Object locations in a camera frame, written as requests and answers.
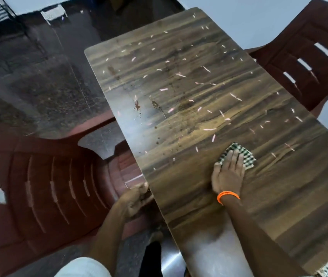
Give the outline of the person's right forearm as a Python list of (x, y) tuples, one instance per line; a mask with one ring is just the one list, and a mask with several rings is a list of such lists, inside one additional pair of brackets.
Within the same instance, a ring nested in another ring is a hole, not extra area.
[(233, 196), (224, 196), (222, 200), (254, 277), (309, 276), (255, 223), (240, 200)]

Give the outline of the scattered pink paper scraps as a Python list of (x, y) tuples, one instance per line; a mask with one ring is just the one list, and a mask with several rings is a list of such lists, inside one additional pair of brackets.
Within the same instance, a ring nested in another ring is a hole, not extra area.
[(141, 166), (269, 142), (310, 117), (199, 9), (90, 47), (86, 57)]

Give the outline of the white plastic stool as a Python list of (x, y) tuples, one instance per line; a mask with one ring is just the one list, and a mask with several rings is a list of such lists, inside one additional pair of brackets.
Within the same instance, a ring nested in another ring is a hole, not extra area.
[(61, 4), (58, 4), (56, 7), (47, 11), (40, 11), (40, 13), (49, 26), (51, 26), (50, 22), (57, 18), (64, 19), (65, 17), (68, 17), (64, 7)]

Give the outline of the person's left forearm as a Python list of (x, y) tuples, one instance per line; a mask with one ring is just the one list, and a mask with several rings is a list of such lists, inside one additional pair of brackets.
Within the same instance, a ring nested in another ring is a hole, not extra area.
[(87, 253), (87, 257), (101, 263), (111, 276), (114, 276), (123, 229), (129, 214), (126, 202), (118, 201), (113, 205)]

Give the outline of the person's foot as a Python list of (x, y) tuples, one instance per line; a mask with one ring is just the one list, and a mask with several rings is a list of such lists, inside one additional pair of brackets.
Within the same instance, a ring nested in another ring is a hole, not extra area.
[(161, 230), (157, 230), (151, 234), (148, 245), (151, 245), (153, 243), (161, 245), (163, 239), (164, 239), (164, 233)]

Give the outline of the orange wristband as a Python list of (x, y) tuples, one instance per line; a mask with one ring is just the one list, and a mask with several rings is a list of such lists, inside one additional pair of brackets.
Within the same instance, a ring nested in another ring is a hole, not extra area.
[(239, 196), (238, 194), (236, 194), (235, 192), (232, 192), (232, 191), (222, 191), (222, 192), (220, 192), (220, 193), (217, 195), (217, 201), (218, 201), (218, 203), (221, 204), (221, 205), (224, 205), (224, 204), (223, 204), (223, 201), (224, 201), (224, 200), (222, 200), (222, 198), (223, 198), (224, 196), (233, 196), (233, 197), (237, 198), (238, 200), (240, 200), (240, 196)]

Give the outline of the white garment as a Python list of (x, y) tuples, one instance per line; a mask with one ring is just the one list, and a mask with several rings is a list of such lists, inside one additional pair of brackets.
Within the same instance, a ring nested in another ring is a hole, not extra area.
[(79, 257), (63, 266), (54, 277), (112, 277), (99, 261)]

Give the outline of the green checkered cleaning cloth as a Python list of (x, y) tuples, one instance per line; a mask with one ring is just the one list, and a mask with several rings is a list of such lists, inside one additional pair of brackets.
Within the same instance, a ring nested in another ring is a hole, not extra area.
[(220, 165), (223, 165), (225, 158), (229, 151), (235, 151), (238, 150), (240, 154), (243, 154), (243, 166), (245, 167), (245, 170), (251, 169), (254, 167), (254, 162), (256, 161), (254, 155), (252, 152), (247, 150), (245, 147), (239, 145), (238, 143), (233, 142), (227, 149), (220, 155), (220, 157), (217, 160), (217, 163)]

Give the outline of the maroon plastic chair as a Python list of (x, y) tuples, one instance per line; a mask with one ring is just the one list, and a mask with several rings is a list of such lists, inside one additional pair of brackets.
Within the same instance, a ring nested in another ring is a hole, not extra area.
[(328, 1), (310, 1), (275, 39), (247, 52), (318, 118), (328, 101)]
[(108, 159), (78, 145), (114, 121), (107, 111), (61, 139), (0, 132), (0, 277), (92, 238), (120, 196), (145, 182), (126, 141)]

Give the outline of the person's right hand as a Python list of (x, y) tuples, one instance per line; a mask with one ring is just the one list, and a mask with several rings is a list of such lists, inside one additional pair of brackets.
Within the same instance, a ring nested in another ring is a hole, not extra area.
[(240, 196), (241, 187), (243, 179), (241, 178), (241, 169), (243, 162), (243, 154), (239, 153), (239, 157), (237, 160), (237, 172), (231, 171), (231, 157), (233, 151), (229, 151), (225, 161), (222, 165), (222, 169), (219, 175), (219, 183), (218, 185), (212, 185), (212, 190), (218, 195), (222, 191), (232, 191)]

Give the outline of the person's left hand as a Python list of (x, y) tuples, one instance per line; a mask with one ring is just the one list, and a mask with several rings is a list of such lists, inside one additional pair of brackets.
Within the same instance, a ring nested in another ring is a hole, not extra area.
[(144, 206), (151, 203), (154, 199), (151, 191), (140, 195), (135, 186), (125, 192), (118, 200), (118, 205), (121, 210), (121, 215), (125, 220), (134, 217)]

